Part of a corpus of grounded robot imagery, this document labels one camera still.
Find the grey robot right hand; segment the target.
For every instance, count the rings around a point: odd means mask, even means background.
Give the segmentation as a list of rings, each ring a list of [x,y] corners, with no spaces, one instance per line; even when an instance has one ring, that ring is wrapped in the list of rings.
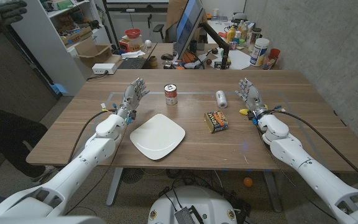
[[[239,81],[239,91],[235,91],[236,95],[245,103],[246,108],[253,114],[253,118],[259,120],[263,115],[267,114],[268,109],[259,94],[258,89],[248,79]]]

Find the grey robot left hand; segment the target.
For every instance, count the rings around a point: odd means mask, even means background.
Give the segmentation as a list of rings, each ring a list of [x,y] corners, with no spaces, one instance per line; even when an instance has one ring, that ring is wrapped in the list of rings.
[[[123,119],[131,117],[139,106],[141,99],[150,91],[146,90],[146,85],[143,78],[134,80],[124,91],[122,101],[116,114]]]

